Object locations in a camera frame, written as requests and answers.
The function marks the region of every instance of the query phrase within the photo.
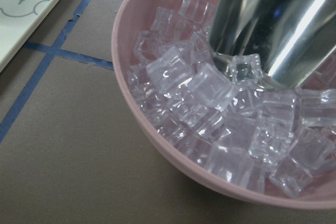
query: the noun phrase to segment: pink bowl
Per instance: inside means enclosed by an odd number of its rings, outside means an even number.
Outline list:
[[[298,198],[287,198],[279,189],[267,184],[265,195],[240,188],[207,172],[193,163],[159,135],[151,123],[142,114],[127,86],[126,72],[129,66],[137,63],[132,47],[139,30],[149,29],[157,7],[178,10],[182,0],[124,0],[112,32],[112,60],[115,74],[132,113],[143,132],[156,149],[177,169],[198,183],[223,195],[236,199],[299,209],[336,208],[336,171],[316,178]],[[218,0],[207,0],[216,4]]]

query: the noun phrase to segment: blue tape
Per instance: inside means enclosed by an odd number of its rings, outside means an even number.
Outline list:
[[[74,60],[74,61],[92,64],[92,65],[95,65],[101,68],[114,70],[113,63],[111,61],[98,59],[92,56],[87,56],[87,55],[79,54],[76,52],[71,52],[71,51],[67,51],[67,50],[63,50],[63,49],[59,49],[55,47],[45,46],[45,45],[41,45],[41,44],[33,43],[33,42],[26,42],[24,44],[24,48],[44,52],[46,54],[50,54],[54,56],[60,56],[66,59]]]
[[[74,28],[76,22],[78,21],[80,15],[84,12],[85,8],[88,6],[91,0],[82,0],[78,7],[76,8],[72,19],[69,20],[64,28],[62,29],[61,33],[56,38],[55,42],[53,43],[53,48],[61,48],[63,43],[65,42],[67,35],[71,32]],[[9,109],[7,114],[5,115],[4,119],[0,124],[0,143],[6,136],[9,129],[12,127],[14,121],[20,114],[22,108],[28,101],[29,97],[31,96],[32,92],[38,85],[39,81],[41,80],[44,73],[47,71],[48,67],[50,66],[52,60],[55,58],[54,54],[47,54],[43,57],[42,61],[34,71],[31,78],[26,83],[25,87],[22,89],[21,93],[13,103],[12,107]]]

